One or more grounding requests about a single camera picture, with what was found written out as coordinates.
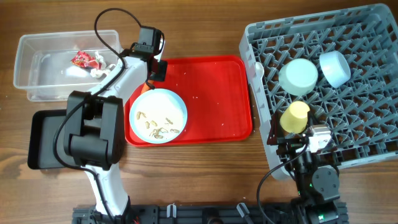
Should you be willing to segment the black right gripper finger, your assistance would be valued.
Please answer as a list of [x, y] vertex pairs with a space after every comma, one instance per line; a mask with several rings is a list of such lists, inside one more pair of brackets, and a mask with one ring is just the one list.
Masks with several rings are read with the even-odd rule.
[[284, 143], [284, 134], [280, 126], [280, 118], [277, 113], [271, 116], [271, 128], [267, 138], [267, 144], [271, 146], [281, 145]]
[[319, 120], [315, 117], [315, 115], [311, 111], [307, 113], [307, 117], [308, 117], [307, 121], [308, 128], [320, 125]]

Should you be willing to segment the yellow plastic cup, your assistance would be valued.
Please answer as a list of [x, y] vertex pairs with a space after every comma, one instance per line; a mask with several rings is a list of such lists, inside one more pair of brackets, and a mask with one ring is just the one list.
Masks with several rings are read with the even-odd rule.
[[291, 103], [280, 117], [282, 129], [294, 134], [303, 132], [307, 126], [309, 111], [309, 105], [303, 101]]

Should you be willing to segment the orange carrot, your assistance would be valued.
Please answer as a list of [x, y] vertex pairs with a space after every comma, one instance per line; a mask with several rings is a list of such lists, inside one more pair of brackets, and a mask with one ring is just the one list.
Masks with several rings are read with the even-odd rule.
[[145, 83], [143, 84], [142, 90], [141, 90], [141, 94], [149, 91], [149, 90], [153, 90], [155, 89], [154, 86], [154, 81], [153, 80], [147, 80], [145, 81]]

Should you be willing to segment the mint green bowl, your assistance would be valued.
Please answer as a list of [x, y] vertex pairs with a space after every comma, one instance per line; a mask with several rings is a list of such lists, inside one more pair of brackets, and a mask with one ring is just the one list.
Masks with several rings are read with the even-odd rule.
[[298, 58], [279, 71], [279, 84], [289, 94], [302, 96], [310, 93], [318, 79], [318, 70], [309, 60]]

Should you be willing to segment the light blue plate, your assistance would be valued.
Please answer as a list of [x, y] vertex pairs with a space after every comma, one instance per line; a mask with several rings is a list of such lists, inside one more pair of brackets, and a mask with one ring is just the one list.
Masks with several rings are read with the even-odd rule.
[[[147, 118], [142, 115], [140, 119], [136, 119], [137, 112], [145, 113]], [[170, 119], [174, 124], [166, 124], [166, 119]], [[164, 144], [176, 139], [182, 134], [187, 124], [187, 107], [185, 102], [176, 93], [157, 88], [149, 90], [138, 96], [130, 109], [129, 122], [130, 128], [133, 133], [141, 140], [150, 144]], [[153, 126], [150, 122], [154, 120], [158, 126]], [[146, 129], [145, 122], [150, 123], [150, 128]], [[180, 134], [172, 136], [171, 134], [165, 135], [166, 139], [155, 139], [150, 137], [149, 134], [153, 129], [177, 129]]]

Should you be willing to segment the white tissue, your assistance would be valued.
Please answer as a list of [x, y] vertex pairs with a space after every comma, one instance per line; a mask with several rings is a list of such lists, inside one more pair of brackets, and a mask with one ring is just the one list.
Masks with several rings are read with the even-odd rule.
[[116, 66], [114, 63], [107, 64], [104, 57], [99, 54], [98, 51], [95, 52], [95, 61], [100, 64], [100, 68], [92, 68], [90, 75], [93, 78], [101, 78], [103, 75], [109, 75], [112, 69]]

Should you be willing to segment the light blue bowl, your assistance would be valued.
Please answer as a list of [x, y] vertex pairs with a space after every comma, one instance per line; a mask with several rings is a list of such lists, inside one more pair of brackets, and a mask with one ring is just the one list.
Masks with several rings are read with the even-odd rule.
[[321, 54], [320, 67], [327, 82], [333, 88], [340, 87], [351, 78], [349, 64], [339, 51]]

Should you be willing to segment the white plastic spoon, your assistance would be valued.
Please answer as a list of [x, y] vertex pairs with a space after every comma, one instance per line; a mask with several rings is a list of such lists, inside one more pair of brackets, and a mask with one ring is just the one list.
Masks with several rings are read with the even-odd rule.
[[256, 72], [256, 76], [258, 77], [258, 79], [262, 80], [262, 78], [264, 76], [264, 67], [261, 62], [255, 63], [255, 72]]

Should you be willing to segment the red snack wrapper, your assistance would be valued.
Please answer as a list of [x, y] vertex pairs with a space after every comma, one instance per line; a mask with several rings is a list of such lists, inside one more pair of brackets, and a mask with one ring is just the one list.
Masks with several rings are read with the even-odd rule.
[[71, 59], [71, 63], [80, 68], [100, 69], [102, 67], [102, 63], [97, 58], [83, 51], [78, 51]]

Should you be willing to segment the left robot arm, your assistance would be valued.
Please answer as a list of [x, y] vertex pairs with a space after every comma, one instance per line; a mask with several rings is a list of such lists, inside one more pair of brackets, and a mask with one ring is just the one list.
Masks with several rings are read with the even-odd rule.
[[73, 91], [67, 114], [54, 136], [63, 136], [65, 154], [86, 173], [96, 197], [94, 217], [104, 223], [124, 223], [130, 207], [121, 182], [119, 161], [124, 151], [124, 105], [140, 85], [163, 81], [167, 62], [161, 59], [164, 33], [142, 26], [139, 40], [117, 53], [118, 62], [98, 85], [86, 92]]

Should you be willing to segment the grey dishwasher rack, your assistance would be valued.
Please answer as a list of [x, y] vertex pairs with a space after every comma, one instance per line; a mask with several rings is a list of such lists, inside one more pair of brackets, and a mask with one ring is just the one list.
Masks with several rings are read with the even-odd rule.
[[[339, 51], [351, 78], [333, 88], [319, 74], [315, 88], [300, 97], [321, 124], [331, 129], [322, 159], [340, 169], [397, 157], [397, 23], [385, 4], [307, 14], [246, 26], [239, 44], [266, 141], [271, 116], [297, 101], [279, 84], [279, 70], [298, 58], [320, 63]], [[264, 67], [262, 80], [255, 63]]]

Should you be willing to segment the peanut shell pile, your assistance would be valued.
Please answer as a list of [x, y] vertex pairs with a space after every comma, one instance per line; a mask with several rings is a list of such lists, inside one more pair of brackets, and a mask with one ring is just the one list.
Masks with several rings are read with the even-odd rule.
[[177, 129], [158, 128], [158, 129], [153, 129], [149, 134], [149, 136], [155, 139], [166, 139], [167, 137], [165, 135], [168, 134], [176, 136], [177, 134], [180, 134], [180, 131]]

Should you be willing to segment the red plastic tray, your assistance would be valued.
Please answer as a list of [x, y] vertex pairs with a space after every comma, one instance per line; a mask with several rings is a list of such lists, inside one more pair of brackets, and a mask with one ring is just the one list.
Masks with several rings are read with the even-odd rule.
[[185, 102], [188, 121], [169, 145], [240, 141], [252, 131], [251, 104], [243, 61], [235, 55], [173, 58], [164, 82]]

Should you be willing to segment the clear plastic bin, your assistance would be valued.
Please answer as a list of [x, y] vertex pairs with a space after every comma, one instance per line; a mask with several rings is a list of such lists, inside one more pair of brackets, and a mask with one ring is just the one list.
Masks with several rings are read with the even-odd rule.
[[74, 90], [88, 91], [103, 77], [92, 77], [89, 69], [72, 64], [79, 51], [91, 56], [98, 52], [108, 65], [118, 61], [93, 30], [23, 35], [16, 53], [14, 86], [36, 102], [64, 101]]

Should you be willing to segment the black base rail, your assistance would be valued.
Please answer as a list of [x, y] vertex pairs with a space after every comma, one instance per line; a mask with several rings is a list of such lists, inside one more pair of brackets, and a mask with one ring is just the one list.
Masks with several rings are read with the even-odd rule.
[[113, 223], [349, 223], [344, 202], [319, 206], [292, 203], [268, 203], [262, 206], [267, 218], [254, 205], [239, 203], [230, 206], [181, 206], [175, 204], [131, 205], [124, 215], [114, 217]]

